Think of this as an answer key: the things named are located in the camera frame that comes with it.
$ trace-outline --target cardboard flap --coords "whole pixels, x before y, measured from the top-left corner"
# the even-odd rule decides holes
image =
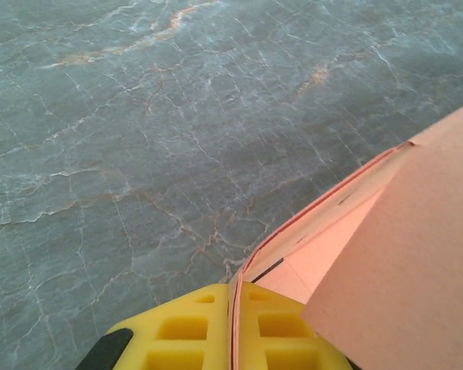
[[[228,284],[229,369],[238,366],[239,297],[243,282],[253,281],[306,303],[373,204],[374,195],[394,175],[412,148],[412,145],[406,143],[380,154],[283,224],[252,252]],[[346,217],[352,211],[355,217]],[[339,232],[340,220],[348,220],[349,227],[343,226],[343,232],[340,233],[343,237],[341,240],[338,238],[338,244],[332,246],[326,235]],[[295,259],[297,251],[312,251],[314,255],[310,254],[308,258],[316,260],[316,268],[299,266],[299,259]],[[300,269],[307,274],[297,274]]]
[[[302,314],[364,370],[463,370],[463,108],[415,143]]]

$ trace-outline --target yellow foam block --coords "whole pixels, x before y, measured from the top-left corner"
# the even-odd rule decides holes
[[[240,370],[352,370],[346,358],[300,318],[304,305],[244,283]]]
[[[228,285],[213,284],[113,326],[133,331],[114,370],[225,370]]]

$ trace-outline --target gray marble tile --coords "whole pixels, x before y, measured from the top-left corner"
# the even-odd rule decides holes
[[[0,2],[0,369],[227,281],[463,105],[463,0]]]

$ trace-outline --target square hole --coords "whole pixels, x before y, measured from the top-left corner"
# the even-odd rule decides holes
[[[268,370],[317,370],[315,350],[266,349]]]
[[[269,301],[271,297],[262,291],[250,291],[248,293],[248,298],[251,301]]]
[[[144,370],[202,370],[202,351],[153,351],[146,357]]]
[[[305,338],[309,330],[297,314],[268,313],[258,317],[259,332],[262,337]]]
[[[208,319],[201,316],[175,316],[166,319],[156,339],[201,340],[208,337]]]
[[[215,296],[212,294],[205,295],[196,300],[197,303],[213,303],[215,301]]]

